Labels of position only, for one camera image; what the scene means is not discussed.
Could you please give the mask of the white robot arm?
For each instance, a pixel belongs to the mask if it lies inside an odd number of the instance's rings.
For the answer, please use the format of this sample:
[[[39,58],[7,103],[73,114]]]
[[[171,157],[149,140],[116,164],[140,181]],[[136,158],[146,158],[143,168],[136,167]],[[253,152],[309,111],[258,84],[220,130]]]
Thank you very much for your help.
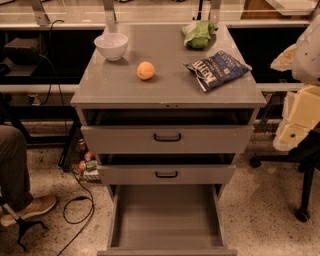
[[[271,63],[277,71],[290,70],[295,80],[304,84],[296,93],[288,92],[282,121],[273,146],[289,151],[298,146],[320,122],[320,15],[298,38]]]

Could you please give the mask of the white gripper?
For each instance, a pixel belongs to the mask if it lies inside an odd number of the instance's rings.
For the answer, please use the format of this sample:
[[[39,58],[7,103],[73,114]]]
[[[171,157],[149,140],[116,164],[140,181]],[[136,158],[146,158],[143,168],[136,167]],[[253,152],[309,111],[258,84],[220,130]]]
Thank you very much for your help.
[[[296,93],[288,92],[282,110],[282,120],[276,130],[273,146],[290,151],[320,122],[320,87],[309,85]]]

